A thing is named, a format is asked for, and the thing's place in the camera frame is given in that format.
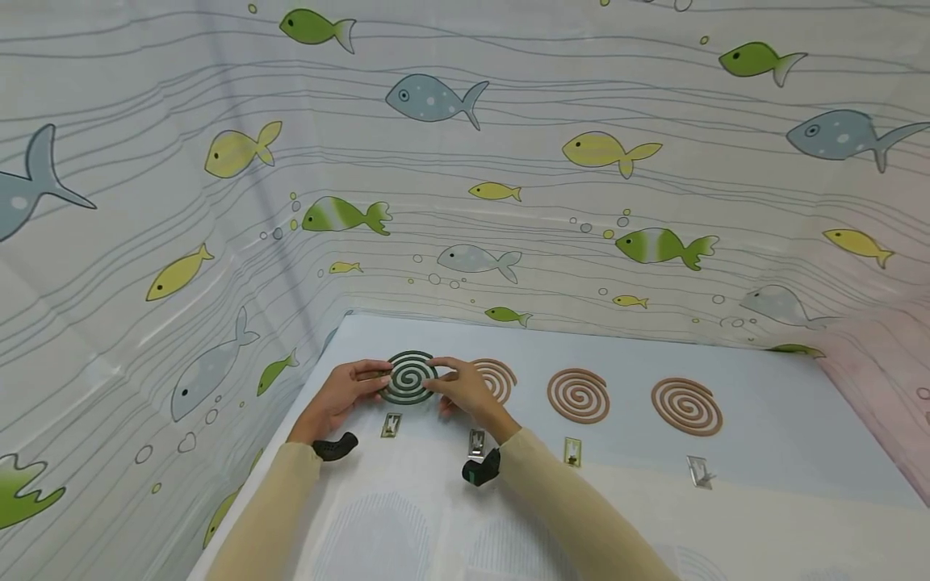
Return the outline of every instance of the blue fish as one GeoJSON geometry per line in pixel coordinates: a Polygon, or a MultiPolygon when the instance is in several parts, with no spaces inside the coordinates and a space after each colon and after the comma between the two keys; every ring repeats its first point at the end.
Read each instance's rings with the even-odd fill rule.
{"type": "Polygon", "coordinates": [[[465,93],[465,99],[459,99],[455,91],[436,77],[410,74],[391,89],[385,100],[396,111],[427,123],[444,121],[464,112],[474,128],[481,131],[478,118],[474,116],[474,104],[488,85],[490,83],[482,81],[465,93]]]}
{"type": "Polygon", "coordinates": [[[45,125],[33,134],[26,148],[25,177],[0,172],[0,242],[22,228],[44,194],[91,210],[97,209],[90,200],[61,185],[52,159],[54,139],[54,125],[45,125]]]}
{"type": "Polygon", "coordinates": [[[878,137],[867,114],[837,109],[808,119],[785,137],[799,152],[819,159],[842,161],[862,152],[873,152],[879,172],[884,173],[888,166],[888,150],[902,139],[928,128],[930,123],[913,123],[878,137]]]}

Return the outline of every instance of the fish print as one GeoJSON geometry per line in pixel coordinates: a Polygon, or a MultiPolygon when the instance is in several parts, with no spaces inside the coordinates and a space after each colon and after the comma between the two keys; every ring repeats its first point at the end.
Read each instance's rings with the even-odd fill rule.
{"type": "Polygon", "coordinates": [[[867,114],[837,109],[808,119],[789,131],[785,138],[799,152],[817,159],[842,161],[862,152],[872,152],[875,165],[883,174],[888,166],[888,150],[927,128],[930,123],[912,123],[878,137],[867,114]]]}
{"type": "Polygon", "coordinates": [[[882,270],[884,270],[884,263],[895,254],[891,250],[882,249],[871,236],[858,230],[827,230],[823,235],[846,252],[861,257],[875,258],[882,270]]]}
{"type": "Polygon", "coordinates": [[[513,323],[514,321],[519,322],[524,329],[526,329],[526,323],[529,321],[530,317],[533,315],[525,312],[523,314],[518,313],[513,309],[508,309],[507,307],[495,307],[494,309],[488,309],[485,311],[485,315],[498,321],[499,323],[513,323]]]}
{"type": "Polygon", "coordinates": [[[620,252],[643,264],[680,258],[686,267],[699,271],[700,257],[712,257],[713,245],[719,241],[716,236],[704,236],[685,246],[678,235],[667,228],[646,228],[627,234],[614,244],[620,252]]]}
{"type": "Polygon", "coordinates": [[[274,380],[277,379],[287,367],[300,367],[300,362],[297,360],[296,347],[287,357],[281,361],[269,364],[268,367],[265,367],[265,370],[261,372],[261,379],[259,379],[259,396],[272,386],[274,380]]]}
{"type": "MultiPolygon", "coordinates": [[[[255,466],[259,463],[259,459],[261,458],[261,453],[264,451],[265,449],[262,448],[255,455],[255,459],[252,460],[252,467],[248,469],[249,474],[252,473],[252,471],[255,469],[255,466]]],[[[239,493],[242,491],[242,487],[245,485],[246,483],[243,482],[242,486],[239,486],[239,488],[236,488],[234,493],[223,498],[223,501],[219,503],[219,506],[217,507],[216,511],[213,513],[213,517],[210,518],[210,523],[206,526],[206,535],[204,535],[204,548],[206,548],[206,546],[210,544],[210,539],[213,538],[213,535],[217,533],[217,529],[219,529],[219,524],[223,522],[223,519],[226,518],[227,513],[229,513],[230,508],[233,506],[233,502],[235,502],[236,497],[239,496],[239,493]]]]}
{"type": "Polygon", "coordinates": [[[630,179],[633,162],[648,159],[662,149],[661,143],[644,143],[626,151],[617,139],[603,131],[582,133],[562,147],[568,161],[581,167],[604,167],[617,164],[620,175],[630,179]]]}
{"type": "Polygon", "coordinates": [[[341,274],[348,271],[364,272],[361,264],[358,262],[353,262],[352,264],[348,262],[333,262],[332,266],[329,267],[330,274],[341,274]]]}
{"type": "Polygon", "coordinates": [[[500,258],[494,258],[490,252],[471,244],[449,246],[439,255],[436,262],[448,269],[459,272],[500,271],[508,281],[517,284],[517,275],[511,266],[523,257],[521,252],[505,252],[500,258]]]}
{"type": "Polygon", "coordinates": [[[312,232],[338,232],[365,224],[382,236],[390,236],[391,233],[384,230],[381,223],[393,219],[388,209],[387,202],[375,202],[368,207],[367,213],[362,214],[361,210],[341,198],[324,196],[307,209],[300,227],[312,232]]]}
{"type": "Polygon", "coordinates": [[[353,55],[355,49],[352,48],[352,26],[355,26],[355,20],[346,19],[333,23],[312,10],[297,8],[285,14],[278,28],[302,45],[321,45],[330,38],[335,38],[336,42],[353,55]]]}
{"type": "Polygon", "coordinates": [[[739,301],[739,305],[773,321],[814,331],[822,331],[828,324],[840,320],[839,317],[808,318],[801,300],[781,284],[769,284],[752,291],[739,301]]]}
{"type": "Polygon", "coordinates": [[[0,531],[7,527],[28,521],[38,513],[50,508],[64,496],[61,487],[50,495],[32,488],[29,484],[45,471],[45,462],[34,462],[22,468],[17,466],[19,456],[7,454],[0,456],[0,531]]]}
{"type": "Polygon", "coordinates": [[[482,200],[506,200],[507,198],[513,198],[517,202],[522,202],[523,200],[520,199],[520,190],[520,188],[508,188],[504,184],[486,181],[485,183],[480,183],[471,188],[468,190],[468,193],[482,200]]]}
{"type": "Polygon", "coordinates": [[[259,132],[255,140],[234,129],[220,131],[206,154],[204,169],[217,178],[235,178],[252,163],[257,155],[265,165],[274,166],[274,157],[268,146],[281,135],[280,121],[272,121],[259,132]]]}
{"type": "Polygon", "coordinates": [[[410,74],[391,89],[385,100],[400,114],[427,123],[465,113],[474,128],[481,131],[478,118],[474,116],[474,104],[488,85],[490,83],[482,81],[465,93],[465,99],[459,99],[455,91],[436,77],[410,74]]]}
{"type": "Polygon", "coordinates": [[[756,76],[771,71],[775,77],[775,84],[784,86],[788,71],[806,56],[806,52],[794,52],[780,57],[775,49],[766,43],[746,43],[722,55],[719,61],[733,76],[756,76]]]}
{"type": "Polygon", "coordinates": [[[632,295],[622,295],[620,297],[614,297],[614,303],[616,303],[620,307],[635,307],[639,305],[640,307],[643,307],[644,309],[648,309],[649,307],[646,306],[646,303],[648,302],[649,302],[648,298],[637,298],[632,295]]]}
{"type": "Polygon", "coordinates": [[[261,338],[258,333],[246,331],[247,318],[246,308],[243,307],[235,320],[235,338],[205,351],[181,373],[171,394],[171,417],[176,422],[192,412],[219,387],[232,371],[242,347],[261,338]]]}
{"type": "Polygon", "coordinates": [[[54,141],[55,126],[42,126],[26,147],[26,175],[0,172],[0,242],[22,228],[39,198],[45,194],[83,208],[97,209],[90,200],[61,185],[55,173],[54,141]]]}
{"type": "Polygon", "coordinates": [[[200,244],[200,249],[197,252],[178,258],[158,273],[158,276],[152,282],[152,286],[149,287],[149,294],[145,296],[145,300],[158,300],[177,293],[193,280],[204,260],[212,260],[213,258],[213,255],[206,250],[206,243],[200,244]]]}

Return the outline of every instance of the wall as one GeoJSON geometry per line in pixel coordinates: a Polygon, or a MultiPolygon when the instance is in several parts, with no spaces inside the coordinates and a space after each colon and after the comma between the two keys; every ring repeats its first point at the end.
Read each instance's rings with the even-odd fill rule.
{"type": "MultiPolygon", "coordinates": [[[[872,126],[884,135],[930,115],[920,64],[930,5],[314,5],[358,20],[354,54],[336,39],[285,35],[293,7],[5,4],[0,577],[183,576],[348,309],[511,326],[529,313],[523,321],[541,330],[802,344],[826,355],[837,387],[927,499],[930,132],[895,143],[884,172],[868,139],[872,126]],[[748,42],[808,56],[778,86],[772,72],[739,76],[786,62],[753,46],[742,48],[749,64],[736,64],[733,49],[748,42]],[[719,61],[728,53],[729,71],[719,61]],[[437,79],[420,79],[438,91],[434,104],[487,81],[473,109],[480,131],[463,112],[421,123],[429,110],[400,91],[425,85],[392,89],[409,74],[437,79]],[[786,139],[842,109],[871,120],[834,114],[848,133],[821,120],[816,141],[786,139]],[[54,171],[80,198],[37,197],[55,189],[39,155],[46,124],[54,171]],[[224,131],[267,144],[273,165],[252,158],[258,143],[224,131]],[[623,149],[589,134],[588,154],[566,157],[592,131],[623,149]],[[818,157],[845,157],[855,151],[841,146],[857,140],[864,152],[845,161],[818,157]],[[215,152],[221,163],[209,162],[215,152]],[[469,193],[484,182],[520,187],[520,200],[469,193]],[[365,224],[313,231],[338,226],[320,205],[306,221],[324,196],[363,210],[386,203],[389,235],[365,224]],[[699,270],[679,257],[637,261],[615,244],[649,228],[686,245],[719,241],[699,264],[686,253],[699,270]],[[834,230],[853,243],[831,242],[834,230]],[[212,259],[163,273],[201,244],[212,259]],[[450,256],[456,244],[490,258],[472,249],[467,266],[466,249],[450,256]],[[482,263],[507,252],[520,253],[505,260],[516,283],[482,263]],[[160,275],[163,291],[178,290],[150,296],[160,275]],[[770,284],[793,295],[752,298],[770,284]],[[231,350],[242,309],[244,344],[231,350]],[[838,319],[801,318],[821,316],[838,319]],[[259,338],[245,344],[247,332],[259,338]],[[262,375],[291,350],[299,366],[259,396],[262,375]],[[175,421],[187,385],[206,396],[175,421]]],[[[316,25],[293,34],[330,32],[316,25]]],[[[347,213],[342,225],[357,223],[347,213]]],[[[631,255],[660,257],[650,252],[631,255]]]]}

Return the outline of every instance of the brown mosquito coil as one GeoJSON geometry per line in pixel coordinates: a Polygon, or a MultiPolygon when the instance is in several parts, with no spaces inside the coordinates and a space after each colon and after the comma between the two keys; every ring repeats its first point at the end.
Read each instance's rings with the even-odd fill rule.
{"type": "Polygon", "coordinates": [[[706,438],[724,426],[713,392],[691,379],[662,379],[652,388],[652,404],[670,426],[692,436],[706,438]]]}
{"type": "Polygon", "coordinates": [[[610,411],[607,382],[587,369],[564,369],[549,380],[552,409],[573,422],[596,424],[610,411]]]}

